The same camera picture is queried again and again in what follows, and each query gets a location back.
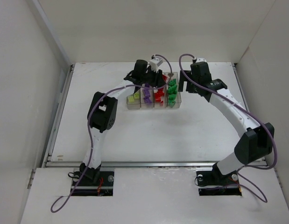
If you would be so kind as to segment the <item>tall red lego brick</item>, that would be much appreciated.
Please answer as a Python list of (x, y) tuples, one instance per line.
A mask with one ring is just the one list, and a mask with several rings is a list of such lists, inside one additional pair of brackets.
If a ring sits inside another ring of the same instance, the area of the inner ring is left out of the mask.
[(162, 74), (162, 78), (164, 81), (166, 81), (168, 77), (166, 75)]

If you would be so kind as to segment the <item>purple lego block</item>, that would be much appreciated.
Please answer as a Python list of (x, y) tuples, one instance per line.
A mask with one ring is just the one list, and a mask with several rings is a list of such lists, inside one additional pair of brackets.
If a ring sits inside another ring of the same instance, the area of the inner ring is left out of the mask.
[(153, 103), (150, 97), (144, 97), (143, 102), (147, 105), (151, 105)]

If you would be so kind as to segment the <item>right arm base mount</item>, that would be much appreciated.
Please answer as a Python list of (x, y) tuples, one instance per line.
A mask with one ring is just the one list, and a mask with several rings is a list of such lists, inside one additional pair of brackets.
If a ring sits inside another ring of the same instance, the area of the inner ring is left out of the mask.
[(196, 178), (199, 187), (206, 186), (225, 186), (239, 183), (238, 176), (235, 172), (228, 175), (221, 175), (213, 170), (197, 170)]

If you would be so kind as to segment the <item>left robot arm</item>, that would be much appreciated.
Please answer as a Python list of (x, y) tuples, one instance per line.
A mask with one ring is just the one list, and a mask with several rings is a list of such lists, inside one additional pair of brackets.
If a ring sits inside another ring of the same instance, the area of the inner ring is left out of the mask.
[(132, 96), (139, 89), (158, 90), (168, 83), (159, 69), (162, 63), (160, 55), (153, 56), (148, 62), (138, 59), (134, 69), (114, 89), (107, 93), (98, 91), (94, 94), (87, 114), (91, 146), (79, 166), (83, 178), (92, 183), (99, 179), (104, 138), (115, 123), (118, 100)]

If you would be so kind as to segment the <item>green lego stack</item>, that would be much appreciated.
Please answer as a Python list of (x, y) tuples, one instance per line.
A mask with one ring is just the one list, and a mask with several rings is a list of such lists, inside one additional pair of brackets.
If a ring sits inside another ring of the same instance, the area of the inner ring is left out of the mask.
[(168, 83), (168, 89), (176, 89), (176, 88), (177, 88), (176, 79), (170, 80), (170, 82)]

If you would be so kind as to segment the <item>red lego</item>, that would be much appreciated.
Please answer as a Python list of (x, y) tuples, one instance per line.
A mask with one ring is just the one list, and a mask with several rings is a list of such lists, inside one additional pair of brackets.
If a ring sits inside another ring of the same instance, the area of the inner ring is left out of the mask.
[(158, 89), (156, 92), (154, 92), (154, 98), (156, 103), (163, 103), (165, 97), (165, 92), (162, 89)]

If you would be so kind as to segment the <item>purple lego brick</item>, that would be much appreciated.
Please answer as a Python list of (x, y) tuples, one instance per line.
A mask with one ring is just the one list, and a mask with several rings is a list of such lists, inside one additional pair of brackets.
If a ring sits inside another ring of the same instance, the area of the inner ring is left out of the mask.
[(142, 94), (144, 98), (149, 98), (150, 97), (150, 89), (149, 89), (149, 84), (145, 83), (144, 88), (142, 89)]

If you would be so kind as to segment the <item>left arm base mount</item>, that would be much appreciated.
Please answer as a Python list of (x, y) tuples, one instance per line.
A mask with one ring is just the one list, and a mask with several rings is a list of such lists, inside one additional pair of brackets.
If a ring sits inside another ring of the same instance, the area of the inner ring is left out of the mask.
[[(68, 177), (72, 179), (71, 186), (74, 187), (76, 182), (80, 178), (79, 171), (69, 172)], [(113, 171), (101, 171), (96, 182), (86, 178), (85, 176), (79, 182), (78, 187), (103, 187), (103, 188), (112, 188), (114, 183), (114, 172)]]

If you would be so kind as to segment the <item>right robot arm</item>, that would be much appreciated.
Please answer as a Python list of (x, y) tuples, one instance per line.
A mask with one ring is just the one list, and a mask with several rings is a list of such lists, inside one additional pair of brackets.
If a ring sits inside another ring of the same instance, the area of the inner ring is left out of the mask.
[(234, 151), (213, 165), (213, 176), (227, 176), (272, 153), (274, 127), (245, 110), (221, 79), (212, 79), (207, 62), (193, 62), (190, 71), (181, 69), (180, 74), (179, 90), (204, 97), (225, 116), (240, 138)]

